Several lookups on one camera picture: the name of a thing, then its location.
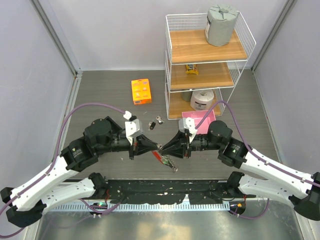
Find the pink plastic basket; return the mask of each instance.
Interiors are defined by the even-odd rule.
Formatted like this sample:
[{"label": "pink plastic basket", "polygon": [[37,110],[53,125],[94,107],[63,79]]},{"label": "pink plastic basket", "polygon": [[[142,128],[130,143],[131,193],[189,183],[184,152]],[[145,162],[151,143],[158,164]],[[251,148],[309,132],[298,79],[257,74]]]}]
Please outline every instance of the pink plastic basket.
[{"label": "pink plastic basket", "polygon": [[[182,112],[183,118],[192,118],[194,119],[194,123],[197,124],[201,121],[201,119],[206,115],[208,111],[184,111]],[[208,128],[211,122],[216,120],[215,112],[212,110],[208,117],[204,120],[201,126],[198,128],[198,132],[196,134],[206,134],[208,132]]]}]

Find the gray wall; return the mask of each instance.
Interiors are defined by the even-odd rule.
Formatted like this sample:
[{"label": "gray wall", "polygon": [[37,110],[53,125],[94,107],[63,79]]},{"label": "gray wall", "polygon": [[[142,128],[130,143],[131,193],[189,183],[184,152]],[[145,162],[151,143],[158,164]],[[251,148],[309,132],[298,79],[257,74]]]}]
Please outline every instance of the gray wall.
[{"label": "gray wall", "polygon": [[256,70],[280,158],[310,174],[320,172],[319,9],[298,0]]},{"label": "gray wall", "polygon": [[[48,165],[72,81],[31,3],[0,1],[0,189]],[[2,215],[0,234],[15,230]]]},{"label": "gray wall", "polygon": [[[40,0],[51,4],[82,70],[165,69],[165,16],[206,13],[216,0]],[[228,0],[257,45],[254,62],[286,0]]]}]

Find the yellow snack bag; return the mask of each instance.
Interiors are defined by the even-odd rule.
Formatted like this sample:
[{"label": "yellow snack bag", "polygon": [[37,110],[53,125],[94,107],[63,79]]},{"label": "yellow snack bag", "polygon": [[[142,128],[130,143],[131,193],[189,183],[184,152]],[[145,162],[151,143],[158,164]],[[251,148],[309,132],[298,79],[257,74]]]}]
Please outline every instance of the yellow snack bag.
[{"label": "yellow snack bag", "polygon": [[198,67],[197,67],[198,64],[186,64],[185,65],[185,68],[186,68],[186,71],[185,73],[186,74],[199,74],[198,72]]}]

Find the wooden floor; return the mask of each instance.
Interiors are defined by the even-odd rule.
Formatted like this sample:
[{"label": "wooden floor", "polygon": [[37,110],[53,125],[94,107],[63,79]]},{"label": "wooden floor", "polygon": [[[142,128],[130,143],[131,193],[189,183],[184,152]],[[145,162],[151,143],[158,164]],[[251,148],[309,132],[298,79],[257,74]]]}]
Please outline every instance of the wooden floor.
[{"label": "wooden floor", "polygon": [[[131,95],[131,80],[148,78],[150,81],[152,103],[134,105]],[[167,143],[178,131],[177,120],[167,120],[165,102],[165,72],[162,70],[141,71],[88,71],[84,72],[75,106],[88,102],[110,104],[137,115],[142,121],[144,134],[151,140]],[[248,143],[264,155],[277,160],[275,147],[269,132],[266,117],[260,101],[256,82],[251,71],[245,70],[229,101],[237,121]],[[149,131],[148,123],[160,115],[164,124],[157,124]],[[92,121],[106,116],[112,117],[124,127],[123,116],[103,107],[87,107],[72,116],[66,145],[82,136],[85,127]],[[226,109],[223,120],[234,130],[233,137],[240,138],[229,111]],[[129,160],[127,152],[112,152],[100,157],[99,162],[79,173],[75,178],[85,178],[97,172],[108,179],[227,179],[232,171],[217,159],[216,151],[193,152],[189,159],[173,158],[178,172],[173,173],[167,166],[161,165],[150,153]]]}]

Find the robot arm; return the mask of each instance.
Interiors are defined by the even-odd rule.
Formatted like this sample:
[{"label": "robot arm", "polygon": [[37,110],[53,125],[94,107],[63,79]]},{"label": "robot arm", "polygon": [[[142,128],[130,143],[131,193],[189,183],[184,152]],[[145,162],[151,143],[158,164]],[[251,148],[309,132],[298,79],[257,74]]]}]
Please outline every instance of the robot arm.
[{"label": "robot arm", "polygon": [[[55,163],[21,186],[5,187],[1,190],[2,201],[8,203],[35,180],[46,175],[11,203],[10,209],[6,212],[8,220],[18,227],[26,227],[39,220],[43,213],[56,205],[92,195],[102,196],[106,191],[102,184],[104,180],[100,174],[97,175],[98,173],[93,173],[84,179],[85,186],[71,185],[68,189],[61,188],[57,192],[56,187],[64,180],[95,164],[98,157],[104,153],[128,151],[129,158],[133,159],[134,156],[157,149],[158,145],[142,134],[141,122],[136,117],[125,122],[125,129],[110,117],[96,119],[85,128],[82,137],[72,141],[61,151]],[[52,167],[51,172],[46,174],[50,167]]]},{"label": "robot arm", "polygon": [[179,126],[176,136],[159,150],[163,156],[189,158],[194,151],[218,150],[218,159],[227,166],[267,179],[255,179],[233,172],[228,180],[230,193],[271,198],[293,207],[306,218],[320,221],[320,188],[308,183],[319,184],[319,172],[311,175],[296,171],[250,147],[255,155],[264,160],[262,162],[248,151],[243,142],[232,137],[233,131],[223,121],[213,121],[207,134],[196,135],[194,122],[188,118],[181,119]]}]

